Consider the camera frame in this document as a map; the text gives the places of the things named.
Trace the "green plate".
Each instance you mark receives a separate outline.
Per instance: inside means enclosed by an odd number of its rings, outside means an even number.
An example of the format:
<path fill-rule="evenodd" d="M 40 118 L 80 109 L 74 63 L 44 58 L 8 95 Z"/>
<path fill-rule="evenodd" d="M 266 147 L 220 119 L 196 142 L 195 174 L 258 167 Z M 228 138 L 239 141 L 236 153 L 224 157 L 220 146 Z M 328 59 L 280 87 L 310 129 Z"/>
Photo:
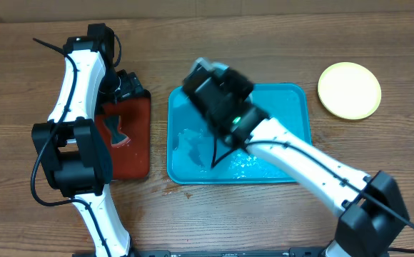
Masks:
<path fill-rule="evenodd" d="M 365 119 L 381 102 L 381 87 L 375 75 L 352 62 L 329 66 L 320 75 L 317 91 L 323 106 L 342 119 Z"/>

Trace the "light blue plate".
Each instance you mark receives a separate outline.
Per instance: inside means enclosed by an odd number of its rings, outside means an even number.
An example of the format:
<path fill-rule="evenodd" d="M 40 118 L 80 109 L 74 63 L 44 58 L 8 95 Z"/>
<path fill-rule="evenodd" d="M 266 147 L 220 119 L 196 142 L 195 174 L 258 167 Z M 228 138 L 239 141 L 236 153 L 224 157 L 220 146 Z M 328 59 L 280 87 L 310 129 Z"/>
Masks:
<path fill-rule="evenodd" d="M 235 69 L 220 63 L 214 62 L 215 75 L 220 79 L 221 88 L 245 102 L 252 103 L 253 98 L 251 92 L 254 90 L 254 83 L 246 76 Z"/>

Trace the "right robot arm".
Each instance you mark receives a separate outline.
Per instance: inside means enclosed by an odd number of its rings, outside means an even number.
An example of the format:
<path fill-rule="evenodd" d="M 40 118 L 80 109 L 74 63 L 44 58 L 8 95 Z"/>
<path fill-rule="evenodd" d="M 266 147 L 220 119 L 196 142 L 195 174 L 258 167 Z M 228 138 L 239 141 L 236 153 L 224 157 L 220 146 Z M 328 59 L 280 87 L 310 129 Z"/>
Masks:
<path fill-rule="evenodd" d="M 371 176 L 331 158 L 248 101 L 253 83 L 205 58 L 194 61 L 183 92 L 215 139 L 278 167 L 318 197 L 338 218 L 324 256 L 382 256 L 409 219 L 394 178 Z"/>

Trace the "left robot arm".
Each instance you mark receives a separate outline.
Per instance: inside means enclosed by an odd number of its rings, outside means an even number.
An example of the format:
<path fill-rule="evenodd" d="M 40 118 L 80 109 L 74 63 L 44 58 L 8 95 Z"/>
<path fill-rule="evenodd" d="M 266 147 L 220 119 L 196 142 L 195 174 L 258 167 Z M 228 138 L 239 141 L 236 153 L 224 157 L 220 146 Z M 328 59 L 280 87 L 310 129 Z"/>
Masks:
<path fill-rule="evenodd" d="M 94 122 L 102 104 L 147 97 L 137 76 L 117 71 L 121 42 L 113 29 L 89 24 L 85 36 L 62 47 L 47 44 L 65 60 L 56 105 L 45 123 L 34 124 L 38 154 L 31 172 L 31 195 L 42 206 L 74 205 L 94 240 L 94 256 L 137 256 L 114 205 L 112 157 Z"/>

